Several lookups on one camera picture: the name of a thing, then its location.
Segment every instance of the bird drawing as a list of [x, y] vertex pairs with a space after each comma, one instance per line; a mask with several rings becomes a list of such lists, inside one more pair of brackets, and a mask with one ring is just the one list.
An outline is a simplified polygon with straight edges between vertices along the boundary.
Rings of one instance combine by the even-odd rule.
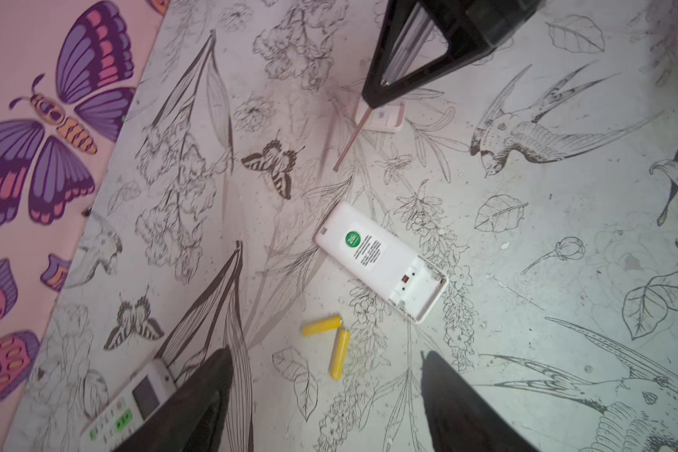
[[118, 253], [123, 251], [123, 244], [118, 232], [95, 210], [91, 211], [90, 217], [100, 225], [98, 235], [84, 235], [78, 244], [78, 248], [85, 251], [80, 264], [73, 266], [65, 284], [65, 289], [82, 286], [95, 276], [98, 265], [108, 275], [116, 273]]
[[608, 79], [598, 79], [584, 85], [560, 91], [569, 81], [588, 65], [569, 73], [559, 82], [551, 86], [533, 104], [521, 110], [507, 112], [505, 101], [512, 94], [518, 80], [530, 69], [532, 64], [522, 69], [490, 104], [483, 113], [477, 128], [472, 134], [470, 155], [480, 154], [485, 176], [494, 176], [507, 163], [510, 151], [517, 150], [532, 163], [549, 163], [574, 157], [593, 149], [600, 148], [617, 140], [645, 124], [653, 121], [659, 113], [651, 118], [635, 122], [624, 129], [606, 133], [555, 134], [539, 124], [540, 119], [553, 108], [570, 98]]
[[543, 374], [491, 386], [543, 393], [582, 403], [602, 414], [595, 441], [580, 452], [678, 452], [678, 375], [637, 351], [570, 322], [546, 318], [583, 334], [630, 369], [627, 377], [592, 382], [530, 359], [489, 355]]

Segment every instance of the green sticker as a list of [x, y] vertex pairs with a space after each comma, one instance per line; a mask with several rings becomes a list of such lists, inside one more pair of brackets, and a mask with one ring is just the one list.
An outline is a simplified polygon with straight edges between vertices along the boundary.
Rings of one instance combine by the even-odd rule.
[[359, 246], [359, 243], [362, 241], [362, 238], [359, 236], [359, 232], [357, 231], [349, 231], [348, 234], [346, 234], [346, 244], [349, 245], [350, 248], [356, 248]]

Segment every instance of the remote display screen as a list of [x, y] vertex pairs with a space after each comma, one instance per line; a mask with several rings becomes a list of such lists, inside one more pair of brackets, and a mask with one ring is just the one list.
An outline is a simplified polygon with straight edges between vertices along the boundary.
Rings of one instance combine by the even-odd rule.
[[158, 408], [158, 397], [156, 397], [156, 393], [153, 391], [153, 385], [148, 381], [148, 377], [145, 377], [141, 383], [138, 383], [133, 390], [133, 398], [136, 400], [138, 410], [141, 411], [143, 420], [147, 419], [148, 416]]

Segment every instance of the yellow battery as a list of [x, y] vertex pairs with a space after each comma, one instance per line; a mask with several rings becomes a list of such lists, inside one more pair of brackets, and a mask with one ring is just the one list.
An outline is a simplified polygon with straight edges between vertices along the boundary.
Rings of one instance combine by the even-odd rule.
[[344, 358], [346, 358], [346, 350], [349, 348], [349, 330], [339, 330], [339, 335], [334, 343], [334, 361], [332, 362], [331, 376], [334, 380], [341, 379], [341, 371], [344, 368]]
[[335, 330], [341, 327], [341, 316], [335, 315], [323, 321], [309, 323], [301, 328], [302, 336], [311, 336], [312, 334], [324, 333], [328, 330]]

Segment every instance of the pink butterfly print cloth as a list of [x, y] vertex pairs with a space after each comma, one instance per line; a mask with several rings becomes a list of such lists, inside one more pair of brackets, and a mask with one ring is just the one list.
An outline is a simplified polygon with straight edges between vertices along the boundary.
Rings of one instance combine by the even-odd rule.
[[0, 0], [0, 450], [162, 19]]

